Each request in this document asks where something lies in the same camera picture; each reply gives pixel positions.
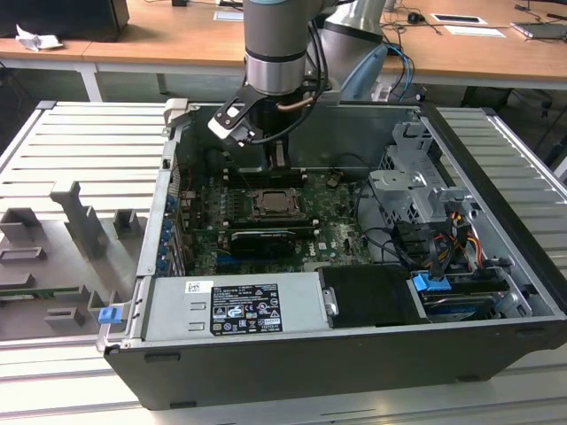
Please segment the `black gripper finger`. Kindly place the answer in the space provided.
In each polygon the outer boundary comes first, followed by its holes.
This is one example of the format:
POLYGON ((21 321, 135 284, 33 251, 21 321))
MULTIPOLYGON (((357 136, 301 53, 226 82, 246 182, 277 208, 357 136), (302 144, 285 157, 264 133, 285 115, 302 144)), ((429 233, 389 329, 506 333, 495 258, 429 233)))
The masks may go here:
POLYGON ((291 168, 289 141, 287 139, 267 143, 265 147, 268 167, 270 170, 284 170, 291 168))

